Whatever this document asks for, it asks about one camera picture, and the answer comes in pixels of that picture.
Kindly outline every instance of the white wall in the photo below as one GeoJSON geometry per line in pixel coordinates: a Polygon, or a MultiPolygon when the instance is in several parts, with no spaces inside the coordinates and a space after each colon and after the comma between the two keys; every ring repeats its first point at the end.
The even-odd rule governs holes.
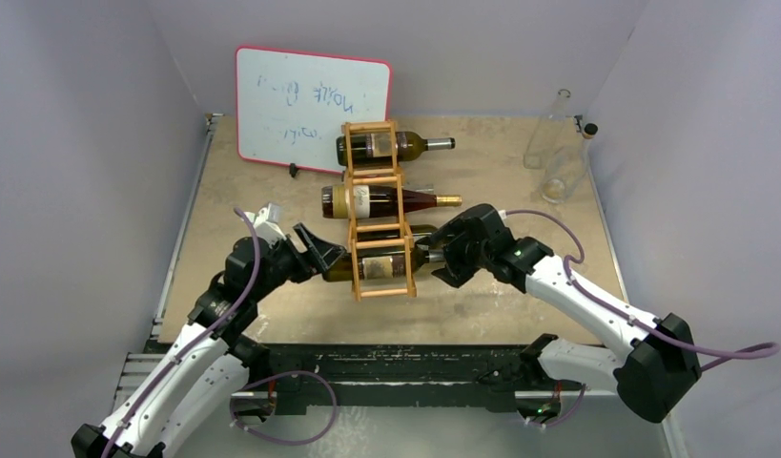
{"type": "Polygon", "coordinates": [[[0,457],[107,415],[202,126],[145,3],[0,0],[0,457]]]}
{"type": "MultiPolygon", "coordinates": [[[[652,0],[589,118],[632,301],[699,344],[781,343],[781,0],[652,0]]],[[[781,353],[677,411],[694,457],[781,457],[781,353]]]]}
{"type": "Polygon", "coordinates": [[[384,59],[399,114],[586,111],[647,0],[150,0],[206,112],[235,112],[242,44],[384,59]]]}

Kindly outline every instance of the wine bottle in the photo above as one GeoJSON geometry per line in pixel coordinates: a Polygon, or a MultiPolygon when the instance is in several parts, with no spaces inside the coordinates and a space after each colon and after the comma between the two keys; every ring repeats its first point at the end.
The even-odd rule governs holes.
{"type": "MultiPolygon", "coordinates": [[[[440,250],[424,250],[413,246],[410,253],[410,265],[413,273],[418,272],[424,264],[443,262],[443,252],[440,250]]],[[[394,279],[406,275],[404,247],[373,248],[360,250],[358,259],[360,280],[394,279]]],[[[325,281],[351,281],[354,279],[353,260],[350,253],[340,258],[328,272],[322,274],[325,281]]]]}
{"type": "MultiPolygon", "coordinates": [[[[393,143],[389,132],[377,134],[351,135],[351,157],[354,165],[382,165],[393,161],[391,158],[393,143]]],[[[421,138],[415,132],[396,132],[398,160],[415,160],[424,151],[453,150],[455,139],[421,138]]],[[[339,165],[348,165],[345,154],[345,135],[337,138],[337,161],[339,165]]]]}
{"type": "MultiPolygon", "coordinates": [[[[410,225],[410,232],[412,233],[413,240],[423,239],[424,237],[432,235],[438,228],[432,224],[412,224],[410,225]]],[[[399,231],[372,231],[361,232],[357,234],[358,241],[370,241],[370,240],[390,240],[397,239],[399,237],[399,231]]],[[[444,243],[455,238],[454,235],[446,236],[445,240],[439,241],[438,244],[431,246],[430,248],[440,248],[444,243]]]]}
{"type": "MultiPolygon", "coordinates": [[[[402,190],[404,213],[432,207],[459,207],[460,196],[437,196],[402,190]]],[[[345,185],[325,186],[322,193],[322,215],[324,218],[347,219],[350,196],[345,185]]],[[[358,219],[392,217],[398,213],[399,194],[391,186],[360,184],[354,186],[355,211],[358,219]]]]}

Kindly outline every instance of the wooden table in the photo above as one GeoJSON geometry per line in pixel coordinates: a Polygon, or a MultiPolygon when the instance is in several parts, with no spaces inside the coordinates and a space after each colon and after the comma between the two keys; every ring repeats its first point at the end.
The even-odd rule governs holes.
{"type": "MultiPolygon", "coordinates": [[[[457,139],[453,151],[426,153],[402,165],[408,183],[431,183],[436,193],[461,194],[463,207],[412,213],[411,224],[439,225],[482,202],[498,209],[547,211],[569,225],[584,244],[587,261],[576,269],[623,297],[590,181],[585,179],[569,202],[551,205],[536,192],[543,172],[522,166],[534,118],[403,117],[398,122],[400,130],[457,139]]],[[[578,141],[570,120],[561,141],[578,141]]],[[[347,220],[324,219],[319,203],[320,187],[339,182],[338,176],[308,171],[291,178],[286,168],[240,159],[236,121],[222,117],[185,230],[160,340],[173,341],[196,298],[224,268],[233,243],[247,235],[234,206],[255,212],[273,201],[283,207],[284,232],[301,221],[318,236],[344,243],[347,220]]],[[[515,237],[535,237],[557,254],[575,251],[570,238],[547,219],[518,215],[507,224],[515,237]]],[[[260,303],[259,317],[246,334],[266,343],[306,344],[526,344],[543,333],[583,344],[598,342],[555,308],[497,283],[485,272],[461,289],[452,289],[423,271],[416,284],[415,299],[397,296],[355,302],[349,282],[327,283],[319,277],[303,284],[287,282],[260,303]]]]}

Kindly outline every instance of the wine bottle label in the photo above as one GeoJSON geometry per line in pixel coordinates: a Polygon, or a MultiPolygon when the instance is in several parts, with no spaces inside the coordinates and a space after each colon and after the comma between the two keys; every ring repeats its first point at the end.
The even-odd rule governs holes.
{"type": "MultiPolygon", "coordinates": [[[[351,196],[350,193],[348,193],[348,190],[345,189],[345,206],[348,208],[348,210],[351,209],[351,196]]],[[[356,211],[357,219],[363,219],[363,218],[370,218],[370,190],[368,189],[367,185],[365,184],[359,184],[357,186],[354,186],[354,199],[356,200],[356,205],[354,205],[354,210],[356,211]]]]}
{"type": "Polygon", "coordinates": [[[363,280],[393,279],[404,275],[404,255],[377,256],[360,260],[363,280]]]}
{"type": "Polygon", "coordinates": [[[370,134],[365,139],[365,152],[368,157],[390,157],[393,155],[393,140],[390,134],[370,134]]]}

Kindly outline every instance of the gray floor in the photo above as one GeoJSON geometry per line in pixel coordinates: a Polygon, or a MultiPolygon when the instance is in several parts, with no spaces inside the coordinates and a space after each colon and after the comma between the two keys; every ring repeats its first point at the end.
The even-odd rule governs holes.
{"type": "MultiPolygon", "coordinates": [[[[305,416],[270,419],[261,430],[302,439],[319,431],[329,412],[329,407],[310,407],[305,416]]],[[[644,422],[609,397],[584,399],[575,418],[545,432],[514,423],[517,418],[478,408],[347,407],[319,441],[283,447],[230,428],[225,406],[197,429],[176,458],[670,456],[659,425],[644,422]]]]}

